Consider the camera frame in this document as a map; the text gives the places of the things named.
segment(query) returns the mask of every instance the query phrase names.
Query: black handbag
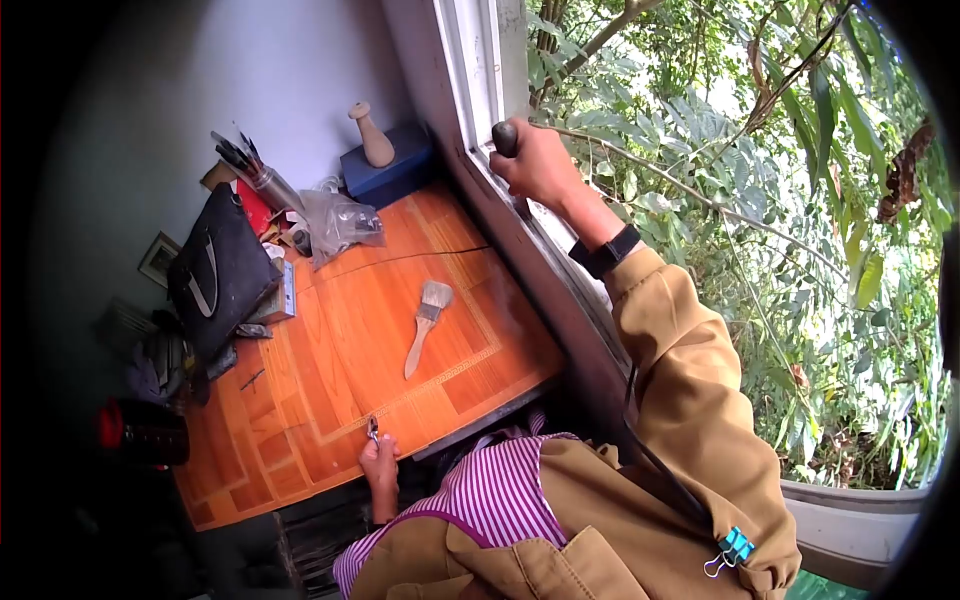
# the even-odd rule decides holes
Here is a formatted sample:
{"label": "black handbag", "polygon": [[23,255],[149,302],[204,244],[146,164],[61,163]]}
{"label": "black handbag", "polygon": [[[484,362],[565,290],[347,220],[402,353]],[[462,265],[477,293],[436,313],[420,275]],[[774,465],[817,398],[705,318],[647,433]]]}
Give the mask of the black handbag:
{"label": "black handbag", "polygon": [[282,277],[240,197],[229,183],[217,185],[167,272],[170,298],[201,364],[214,359]]}

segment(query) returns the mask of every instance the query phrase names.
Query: picture frame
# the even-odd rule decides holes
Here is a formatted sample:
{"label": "picture frame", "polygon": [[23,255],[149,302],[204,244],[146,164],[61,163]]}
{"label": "picture frame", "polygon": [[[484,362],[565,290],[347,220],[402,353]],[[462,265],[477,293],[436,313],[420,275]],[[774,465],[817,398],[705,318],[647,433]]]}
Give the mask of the picture frame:
{"label": "picture frame", "polygon": [[166,288],[167,270],[170,269],[170,264],[180,253],[180,250],[182,250],[180,245],[161,231],[156,235],[156,239],[150,245],[147,253],[143,255],[137,271]]}

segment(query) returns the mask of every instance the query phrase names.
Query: brush bristles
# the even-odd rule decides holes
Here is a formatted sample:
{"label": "brush bristles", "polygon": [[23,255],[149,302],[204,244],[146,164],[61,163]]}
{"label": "brush bristles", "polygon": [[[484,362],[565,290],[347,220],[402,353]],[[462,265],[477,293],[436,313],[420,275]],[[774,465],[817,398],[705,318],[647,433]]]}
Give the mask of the brush bristles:
{"label": "brush bristles", "polygon": [[451,300],[453,300],[453,288],[449,285],[432,280],[423,283],[423,293],[420,295],[421,303],[437,308],[447,308]]}

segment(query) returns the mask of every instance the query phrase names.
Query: orange wood-grain desk surface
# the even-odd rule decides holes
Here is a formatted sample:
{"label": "orange wood-grain desk surface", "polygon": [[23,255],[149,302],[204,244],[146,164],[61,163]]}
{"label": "orange wood-grain desk surface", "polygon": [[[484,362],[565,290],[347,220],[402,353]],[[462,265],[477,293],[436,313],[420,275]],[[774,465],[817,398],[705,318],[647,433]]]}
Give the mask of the orange wood-grain desk surface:
{"label": "orange wood-grain desk surface", "polygon": [[[561,369],[537,314],[445,186],[379,214],[385,248],[354,247],[316,272],[287,251],[297,316],[272,325],[272,340],[239,341],[206,406],[188,406],[190,460],[174,475],[197,530],[360,476],[371,414],[408,456]],[[453,302],[407,381],[427,279],[450,285]]]}

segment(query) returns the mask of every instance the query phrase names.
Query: wooden figurine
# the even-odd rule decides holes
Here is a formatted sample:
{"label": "wooden figurine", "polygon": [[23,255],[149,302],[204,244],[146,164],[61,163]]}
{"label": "wooden figurine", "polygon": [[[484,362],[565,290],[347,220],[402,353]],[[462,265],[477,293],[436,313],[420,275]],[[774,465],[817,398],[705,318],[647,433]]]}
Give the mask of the wooden figurine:
{"label": "wooden figurine", "polygon": [[363,152],[367,162],[377,169],[394,161],[394,145],[387,136],[373,124],[370,118],[370,103],[358,102],[350,108],[348,115],[357,122],[360,137],[363,139]]}

